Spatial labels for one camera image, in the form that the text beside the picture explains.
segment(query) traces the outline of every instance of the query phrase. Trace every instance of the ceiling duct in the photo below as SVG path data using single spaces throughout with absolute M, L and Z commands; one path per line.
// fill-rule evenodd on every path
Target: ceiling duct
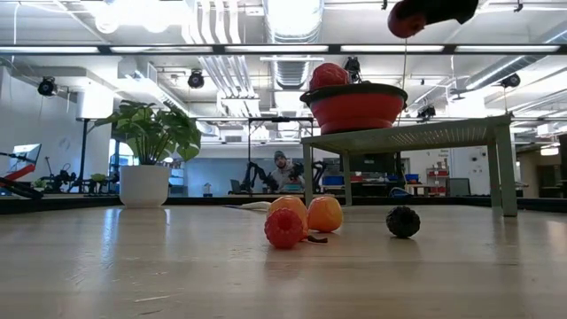
M 323 0 L 262 0 L 262 3 L 271 43 L 319 41 Z M 309 66 L 309 62 L 276 61 L 272 63 L 272 72 L 282 89 L 300 89 L 309 75 Z
M 551 30 L 547 31 L 544 35 L 538 38 L 535 43 L 567 43 L 567 21 L 562 22 Z M 542 59 L 545 55 L 527 55 L 527 56 L 510 56 L 501 58 L 496 63 L 485 68 L 477 74 L 472 75 L 463 85 L 457 86 L 452 90 L 452 94 L 461 94 L 476 89 L 482 89 L 488 85 L 494 84 L 502 79 L 505 79 L 517 71 L 528 67 Z M 416 99 L 412 105 L 415 106 L 422 100 L 428 101 L 437 100 L 446 94 L 444 88 L 434 88 L 427 92 L 427 94 Z

